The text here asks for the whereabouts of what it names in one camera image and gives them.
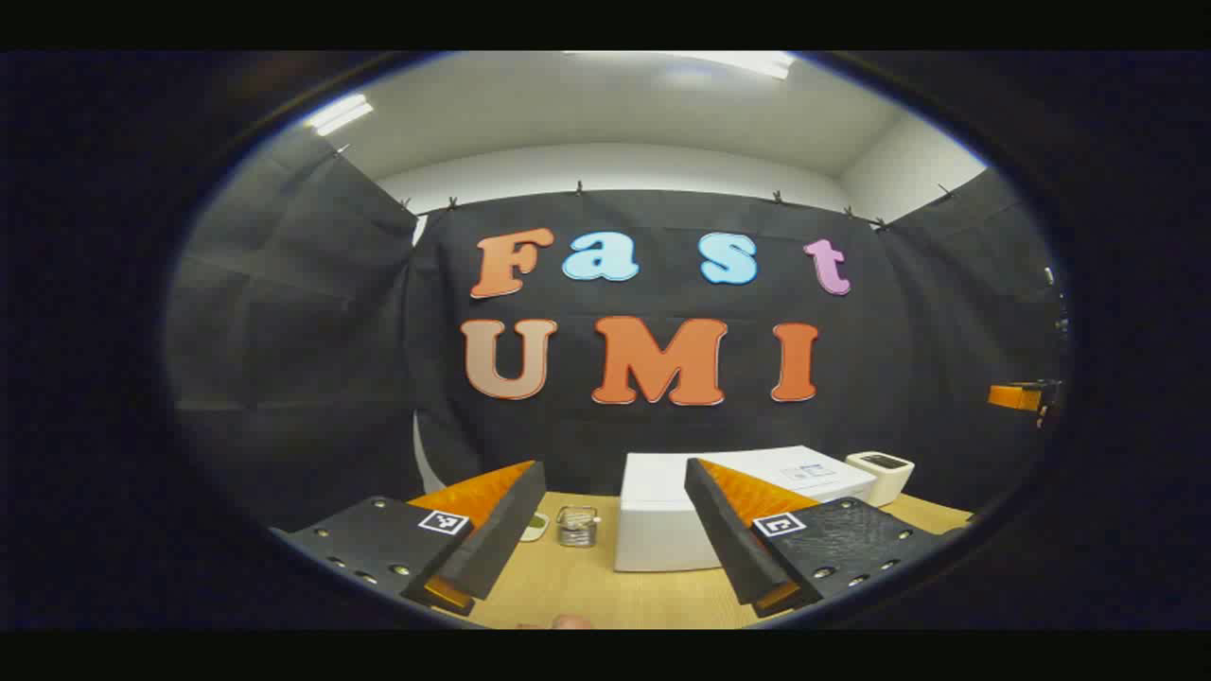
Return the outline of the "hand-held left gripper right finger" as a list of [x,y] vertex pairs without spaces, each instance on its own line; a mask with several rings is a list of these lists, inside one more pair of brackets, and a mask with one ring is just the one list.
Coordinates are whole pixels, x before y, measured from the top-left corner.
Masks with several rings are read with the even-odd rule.
[[756,616],[822,610],[880,589],[951,546],[853,496],[817,500],[708,460],[688,460],[685,493],[739,603]]

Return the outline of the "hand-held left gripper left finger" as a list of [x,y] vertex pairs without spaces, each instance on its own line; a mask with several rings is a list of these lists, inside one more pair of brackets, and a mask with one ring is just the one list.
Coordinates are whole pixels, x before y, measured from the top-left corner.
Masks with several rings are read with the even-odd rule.
[[526,460],[411,500],[371,496],[293,532],[286,546],[392,603],[470,616],[484,601],[549,492]]

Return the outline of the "white microwave oven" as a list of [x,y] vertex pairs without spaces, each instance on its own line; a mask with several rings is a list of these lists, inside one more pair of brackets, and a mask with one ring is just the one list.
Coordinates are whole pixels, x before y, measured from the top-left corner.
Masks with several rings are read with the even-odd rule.
[[[702,452],[700,458],[817,500],[867,500],[876,483],[869,471],[805,445]],[[719,559],[684,491],[688,460],[691,453],[629,453],[622,471],[615,570],[719,568]]]

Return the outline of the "white toaster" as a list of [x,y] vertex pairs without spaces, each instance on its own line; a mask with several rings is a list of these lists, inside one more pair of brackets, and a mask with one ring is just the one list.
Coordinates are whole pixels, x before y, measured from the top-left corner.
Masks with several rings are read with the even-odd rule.
[[872,507],[886,507],[896,500],[914,471],[913,462],[879,451],[853,453],[845,462],[874,477],[866,496],[866,503]]

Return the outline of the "ceiling light strip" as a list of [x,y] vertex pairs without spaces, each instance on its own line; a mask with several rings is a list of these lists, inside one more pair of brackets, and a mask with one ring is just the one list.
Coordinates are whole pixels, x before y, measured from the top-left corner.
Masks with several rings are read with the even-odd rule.
[[316,135],[331,135],[372,111],[375,111],[375,105],[368,101],[366,95],[343,96],[342,99],[312,113],[304,121],[304,126],[311,128]]

